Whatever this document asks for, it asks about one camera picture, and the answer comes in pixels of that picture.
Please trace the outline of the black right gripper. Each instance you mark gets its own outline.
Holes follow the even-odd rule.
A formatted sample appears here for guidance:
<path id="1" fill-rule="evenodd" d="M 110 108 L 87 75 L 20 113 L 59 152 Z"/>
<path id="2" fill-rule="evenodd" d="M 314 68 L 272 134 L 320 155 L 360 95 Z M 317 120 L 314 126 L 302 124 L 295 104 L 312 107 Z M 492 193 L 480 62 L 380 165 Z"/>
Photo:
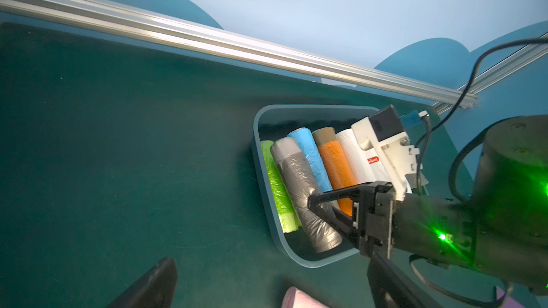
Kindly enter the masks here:
<path id="1" fill-rule="evenodd" d="M 355 219 L 331 203 L 343 199 L 355 202 Z M 376 182 L 316 192 L 308 203 L 313 213 L 368 257 L 378 246 L 387 256 L 395 248 L 451 265 L 472 265 L 475 258 L 475 218 L 452 200 L 412 194 L 398 202 L 391 184 Z"/>

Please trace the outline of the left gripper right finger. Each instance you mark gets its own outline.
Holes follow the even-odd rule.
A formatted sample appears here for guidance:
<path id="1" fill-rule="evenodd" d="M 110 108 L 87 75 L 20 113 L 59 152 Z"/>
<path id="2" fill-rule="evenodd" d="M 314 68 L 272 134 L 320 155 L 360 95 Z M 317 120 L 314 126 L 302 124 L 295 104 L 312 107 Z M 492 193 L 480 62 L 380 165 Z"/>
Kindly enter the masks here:
<path id="1" fill-rule="evenodd" d="M 368 282 L 376 308 L 441 307 L 382 252 L 374 251 L 372 254 Z"/>

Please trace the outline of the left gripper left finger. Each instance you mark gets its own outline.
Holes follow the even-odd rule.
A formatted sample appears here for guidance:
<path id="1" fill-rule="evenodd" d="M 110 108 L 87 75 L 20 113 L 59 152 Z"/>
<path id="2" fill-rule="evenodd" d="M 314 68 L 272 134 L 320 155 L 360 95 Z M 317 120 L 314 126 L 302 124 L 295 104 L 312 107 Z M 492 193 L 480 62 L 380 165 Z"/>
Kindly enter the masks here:
<path id="1" fill-rule="evenodd" d="M 163 258 L 107 307 L 171 307 L 178 272 L 173 258 Z"/>

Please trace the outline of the dark grey bag roll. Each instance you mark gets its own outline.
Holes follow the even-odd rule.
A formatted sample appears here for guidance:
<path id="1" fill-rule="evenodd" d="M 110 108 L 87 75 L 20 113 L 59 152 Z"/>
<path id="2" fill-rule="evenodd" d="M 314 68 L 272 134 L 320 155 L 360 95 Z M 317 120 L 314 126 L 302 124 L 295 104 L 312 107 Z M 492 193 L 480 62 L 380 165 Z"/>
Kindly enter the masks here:
<path id="1" fill-rule="evenodd" d="M 321 253 L 339 246 L 341 235 L 308 208 L 308 198 L 321 189 L 298 142 L 281 138 L 271 146 L 271 154 L 312 248 Z"/>

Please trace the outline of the small white roll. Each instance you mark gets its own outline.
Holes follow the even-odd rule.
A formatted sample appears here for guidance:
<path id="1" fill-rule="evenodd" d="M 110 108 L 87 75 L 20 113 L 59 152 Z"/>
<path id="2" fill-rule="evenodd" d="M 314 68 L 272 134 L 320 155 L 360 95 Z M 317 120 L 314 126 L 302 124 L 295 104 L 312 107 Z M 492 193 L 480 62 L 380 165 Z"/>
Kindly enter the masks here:
<path id="1" fill-rule="evenodd" d="M 378 158 L 375 155 L 371 155 L 368 151 L 364 151 L 358 145 L 352 129 L 348 128 L 337 133 L 336 138 L 341 145 L 342 151 L 356 181 L 358 183 L 376 181 L 378 178 L 377 175 L 375 175 L 372 165 L 378 161 Z"/>

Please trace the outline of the blue roll gold end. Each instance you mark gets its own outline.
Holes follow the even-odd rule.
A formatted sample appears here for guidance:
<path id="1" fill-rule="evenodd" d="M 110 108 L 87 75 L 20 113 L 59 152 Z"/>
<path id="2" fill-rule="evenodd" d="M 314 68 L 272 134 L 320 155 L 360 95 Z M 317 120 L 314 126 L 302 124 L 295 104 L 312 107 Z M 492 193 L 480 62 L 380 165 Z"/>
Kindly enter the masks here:
<path id="1" fill-rule="evenodd" d="M 301 151 L 304 153 L 306 160 L 311 166 L 312 173 L 318 186 L 325 193 L 332 191 L 333 187 L 328 178 L 323 160 L 319 153 L 318 147 L 314 141 L 312 132 L 308 128 L 298 128 L 291 131 L 288 137 L 294 138 Z"/>

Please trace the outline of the pink bag roll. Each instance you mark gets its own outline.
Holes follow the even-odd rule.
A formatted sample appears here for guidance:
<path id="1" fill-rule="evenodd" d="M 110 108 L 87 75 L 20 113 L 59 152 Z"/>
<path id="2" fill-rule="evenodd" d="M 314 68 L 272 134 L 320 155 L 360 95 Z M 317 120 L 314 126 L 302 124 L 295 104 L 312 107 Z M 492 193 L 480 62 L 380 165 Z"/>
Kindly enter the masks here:
<path id="1" fill-rule="evenodd" d="M 328 308 L 327 305 L 324 305 L 322 302 L 311 297 L 304 291 L 296 288 L 290 287 L 284 295 L 282 301 L 282 308 Z"/>

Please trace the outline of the white roll red label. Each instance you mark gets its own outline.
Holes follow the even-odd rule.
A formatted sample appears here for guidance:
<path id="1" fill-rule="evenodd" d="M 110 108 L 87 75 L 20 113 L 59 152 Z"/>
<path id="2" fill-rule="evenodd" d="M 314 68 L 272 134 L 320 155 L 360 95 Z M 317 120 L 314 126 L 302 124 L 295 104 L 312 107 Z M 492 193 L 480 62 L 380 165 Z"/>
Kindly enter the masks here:
<path id="1" fill-rule="evenodd" d="M 372 171 L 373 181 L 390 182 L 391 179 L 375 149 L 365 151 L 365 155 Z"/>

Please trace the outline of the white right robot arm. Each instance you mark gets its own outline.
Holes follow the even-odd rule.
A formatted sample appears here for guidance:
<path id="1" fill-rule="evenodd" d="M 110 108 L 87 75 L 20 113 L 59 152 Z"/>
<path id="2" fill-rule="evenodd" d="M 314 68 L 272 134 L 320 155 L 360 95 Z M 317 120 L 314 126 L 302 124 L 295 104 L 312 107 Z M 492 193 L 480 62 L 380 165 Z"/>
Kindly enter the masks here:
<path id="1" fill-rule="evenodd" d="M 313 194 L 308 207 L 361 254 L 375 248 L 456 265 L 547 294 L 547 117 L 490 125 L 455 157 L 452 198 L 366 183 Z"/>

